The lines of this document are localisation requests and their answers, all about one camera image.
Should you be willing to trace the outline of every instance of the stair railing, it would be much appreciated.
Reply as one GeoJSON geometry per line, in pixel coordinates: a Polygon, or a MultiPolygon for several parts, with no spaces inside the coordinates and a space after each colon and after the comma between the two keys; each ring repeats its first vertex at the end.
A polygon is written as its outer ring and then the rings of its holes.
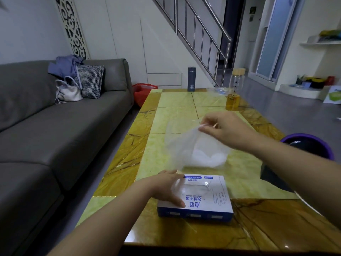
{"type": "Polygon", "coordinates": [[[158,6],[163,10],[163,12],[165,13],[165,15],[168,17],[168,19],[170,20],[170,22],[173,24],[174,26],[174,31],[175,33],[178,35],[178,33],[181,35],[181,37],[185,40],[185,42],[187,43],[187,45],[190,47],[190,49],[193,51],[194,55],[197,57],[197,59],[200,61],[200,63],[202,64],[202,66],[206,69],[207,73],[211,76],[211,78],[213,79],[213,81],[215,82],[216,86],[223,86],[224,83],[224,78],[225,78],[225,72],[226,72],[226,67],[228,64],[228,56],[229,56],[229,52],[231,49],[231,42],[232,42],[232,38],[229,36],[229,34],[227,33],[227,31],[225,30],[223,24],[221,23],[221,21],[219,20],[218,16],[215,14],[214,10],[212,9],[210,3],[207,0],[202,0],[203,3],[205,4],[206,8],[208,9],[208,11],[210,12],[212,18],[214,19],[215,23],[218,25],[219,29],[222,32],[222,35],[224,35],[227,40],[228,40],[228,46],[226,49],[226,52],[224,54],[224,52],[220,49],[219,45],[215,42],[215,40],[213,39],[213,37],[211,36],[211,34],[208,32],[207,28],[204,26],[202,20],[200,19],[200,17],[198,16],[197,12],[194,10],[193,6],[190,4],[190,2],[188,0],[185,0],[185,33],[183,33],[179,27],[178,27],[178,0],[174,0],[174,20],[169,16],[169,14],[166,12],[166,8],[165,8],[165,0],[163,0],[163,3],[161,4],[159,2],[159,0],[155,0],[156,3],[158,4],[158,6]],[[194,14],[194,34],[193,34],[193,46],[190,44],[189,40],[187,39],[187,9],[188,7],[190,8],[190,10],[193,12],[194,14]],[[198,54],[195,51],[195,25],[196,22],[199,22],[199,24],[202,26],[202,37],[201,37],[201,49],[200,49],[200,54],[198,54]],[[208,61],[207,61],[207,66],[204,63],[204,61],[202,60],[202,48],[203,48],[203,40],[204,40],[204,32],[206,32],[206,34],[208,35],[208,37],[210,38],[210,47],[209,47],[209,53],[208,53],[208,61]],[[211,48],[212,48],[212,43],[215,46],[215,48],[217,49],[217,55],[216,55],[216,62],[215,62],[215,72],[214,74],[212,74],[209,70],[209,64],[210,64],[210,56],[211,56],[211,48]],[[221,82],[220,84],[217,83],[217,70],[218,70],[218,60],[219,60],[219,55],[221,55],[224,58],[224,65],[223,65],[223,72],[222,72],[222,77],[221,77],[221,82]]]}

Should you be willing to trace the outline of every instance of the blue clothing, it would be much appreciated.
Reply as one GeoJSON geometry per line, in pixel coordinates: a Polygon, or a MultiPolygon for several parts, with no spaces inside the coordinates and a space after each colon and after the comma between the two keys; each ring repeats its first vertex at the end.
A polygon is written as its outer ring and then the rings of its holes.
{"type": "Polygon", "coordinates": [[[82,64],[84,59],[77,55],[67,55],[65,57],[57,57],[56,64],[50,63],[48,65],[47,72],[49,74],[53,74],[55,76],[59,76],[64,79],[66,76],[70,76],[72,78],[77,77],[77,68],[78,64],[82,64]]]}

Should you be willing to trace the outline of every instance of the decorative carved panel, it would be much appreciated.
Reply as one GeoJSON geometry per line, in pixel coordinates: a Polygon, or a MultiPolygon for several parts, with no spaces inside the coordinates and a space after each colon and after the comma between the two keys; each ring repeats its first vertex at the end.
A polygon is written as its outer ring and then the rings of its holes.
{"type": "Polygon", "coordinates": [[[72,0],[55,0],[58,6],[63,26],[71,44],[72,51],[85,59],[89,59],[89,52],[85,45],[79,19],[72,0]]]}

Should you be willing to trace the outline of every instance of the blue and white box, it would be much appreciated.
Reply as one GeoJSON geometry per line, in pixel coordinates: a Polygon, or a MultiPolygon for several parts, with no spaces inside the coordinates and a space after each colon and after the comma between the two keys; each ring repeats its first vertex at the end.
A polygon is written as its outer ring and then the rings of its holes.
{"type": "Polygon", "coordinates": [[[224,176],[185,174],[184,178],[175,182],[172,192],[185,202],[186,207],[181,208],[168,201],[159,200],[159,216],[191,217],[224,222],[230,221],[233,217],[224,176]]]}

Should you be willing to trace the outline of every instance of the houndstooth pillow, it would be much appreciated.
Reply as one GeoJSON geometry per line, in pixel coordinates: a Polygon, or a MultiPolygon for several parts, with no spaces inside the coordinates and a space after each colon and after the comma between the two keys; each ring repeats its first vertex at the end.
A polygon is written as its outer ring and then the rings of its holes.
{"type": "Polygon", "coordinates": [[[104,65],[77,65],[79,78],[75,81],[82,85],[83,98],[99,98],[101,94],[104,65]]]}

